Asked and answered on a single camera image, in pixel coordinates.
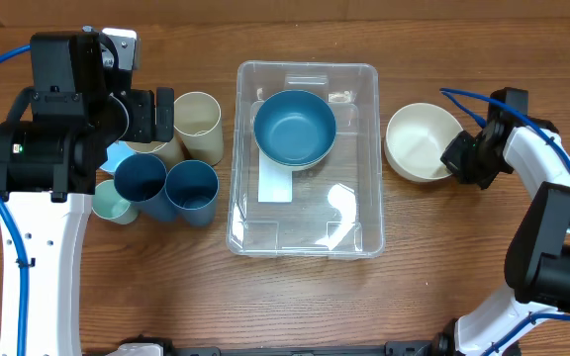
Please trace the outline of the light blue small cup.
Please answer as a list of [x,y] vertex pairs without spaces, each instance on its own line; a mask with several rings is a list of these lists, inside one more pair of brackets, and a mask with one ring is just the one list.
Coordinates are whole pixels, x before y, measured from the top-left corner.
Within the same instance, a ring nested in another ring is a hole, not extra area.
[[118,166],[134,154],[135,152],[124,141],[116,141],[107,148],[107,160],[100,166],[100,169],[114,175]]

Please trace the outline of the cream bowl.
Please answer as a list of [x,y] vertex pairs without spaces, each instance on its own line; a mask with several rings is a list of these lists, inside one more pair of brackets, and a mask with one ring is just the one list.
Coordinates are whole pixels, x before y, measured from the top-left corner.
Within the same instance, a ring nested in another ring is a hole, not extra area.
[[401,177],[416,183],[446,179],[452,173],[441,162],[448,145],[463,131],[446,110],[413,103],[390,119],[384,138],[386,159]]
[[259,144],[259,151],[269,162],[287,171],[303,171],[312,168],[324,160],[331,150],[333,143],[284,143]]

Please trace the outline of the dark blue bowl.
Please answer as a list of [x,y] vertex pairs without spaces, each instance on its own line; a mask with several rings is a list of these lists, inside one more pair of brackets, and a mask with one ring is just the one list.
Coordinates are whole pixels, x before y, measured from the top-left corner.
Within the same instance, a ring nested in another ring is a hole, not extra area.
[[285,90],[268,98],[256,113],[253,133],[259,144],[332,142],[337,121],[330,106],[316,94]]

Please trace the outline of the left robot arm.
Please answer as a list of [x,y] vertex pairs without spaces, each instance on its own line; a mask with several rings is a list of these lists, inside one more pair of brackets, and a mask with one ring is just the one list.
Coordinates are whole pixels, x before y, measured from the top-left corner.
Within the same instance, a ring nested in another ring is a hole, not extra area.
[[97,170],[117,141],[173,136],[173,92],[136,90],[139,38],[34,34],[33,82],[0,124],[2,355],[77,355],[82,244]]

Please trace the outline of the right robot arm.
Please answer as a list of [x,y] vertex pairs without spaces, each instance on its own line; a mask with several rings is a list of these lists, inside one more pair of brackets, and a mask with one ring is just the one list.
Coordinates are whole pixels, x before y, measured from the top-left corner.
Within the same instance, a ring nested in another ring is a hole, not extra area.
[[432,355],[517,355],[547,320],[570,321],[570,156],[557,127],[528,115],[528,93],[505,87],[481,101],[480,132],[459,133],[440,160],[461,184],[488,188],[517,174],[531,203],[505,259],[505,283],[476,310],[452,320]]

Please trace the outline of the white label in container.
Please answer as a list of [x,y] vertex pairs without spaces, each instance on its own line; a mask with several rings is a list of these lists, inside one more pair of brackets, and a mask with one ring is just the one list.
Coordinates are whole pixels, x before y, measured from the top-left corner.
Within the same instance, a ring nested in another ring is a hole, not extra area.
[[292,172],[259,152],[258,202],[291,203],[293,200]]

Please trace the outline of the clear plastic storage container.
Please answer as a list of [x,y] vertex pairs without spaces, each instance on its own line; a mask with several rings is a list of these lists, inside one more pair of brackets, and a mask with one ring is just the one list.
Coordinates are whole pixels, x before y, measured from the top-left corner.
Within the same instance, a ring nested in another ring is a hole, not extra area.
[[[291,203],[258,202],[259,148],[253,123],[284,90],[323,98],[337,121],[333,149],[291,171]],[[227,227],[231,252],[252,257],[374,258],[385,246],[379,86],[365,63],[244,62],[237,102]]]

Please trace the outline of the tall beige cup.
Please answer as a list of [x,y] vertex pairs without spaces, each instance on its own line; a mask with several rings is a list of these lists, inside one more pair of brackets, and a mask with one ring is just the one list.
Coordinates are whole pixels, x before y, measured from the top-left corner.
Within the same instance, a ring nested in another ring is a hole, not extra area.
[[193,159],[216,165],[224,156],[222,111],[204,92],[189,92],[174,101],[174,127]]
[[181,144],[176,137],[169,142],[128,142],[127,146],[135,153],[153,154],[157,156],[168,170],[185,159]]

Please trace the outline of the tall dark blue cup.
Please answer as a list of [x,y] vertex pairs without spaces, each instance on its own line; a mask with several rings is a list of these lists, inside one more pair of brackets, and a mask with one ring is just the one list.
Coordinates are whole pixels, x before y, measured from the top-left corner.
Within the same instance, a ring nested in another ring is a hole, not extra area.
[[115,188],[120,196],[159,222],[170,223],[178,212],[165,192],[167,169],[152,154],[138,153],[124,159],[115,171]]

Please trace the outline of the mint green small cup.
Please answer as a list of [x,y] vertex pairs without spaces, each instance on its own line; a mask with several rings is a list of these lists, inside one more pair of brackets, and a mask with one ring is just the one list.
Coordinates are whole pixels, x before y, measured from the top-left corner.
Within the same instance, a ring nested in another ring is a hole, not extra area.
[[97,217],[117,224],[133,223],[139,215],[132,203],[117,192],[113,179],[96,186],[92,211]]

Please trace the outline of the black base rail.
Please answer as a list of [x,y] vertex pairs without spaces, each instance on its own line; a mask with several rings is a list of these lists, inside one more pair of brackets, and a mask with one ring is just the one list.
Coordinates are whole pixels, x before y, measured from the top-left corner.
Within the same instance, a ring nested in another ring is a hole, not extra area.
[[220,349],[218,347],[175,347],[170,339],[139,335],[124,339],[113,350],[92,350],[87,355],[160,356],[428,356],[430,341],[389,341],[384,345]]

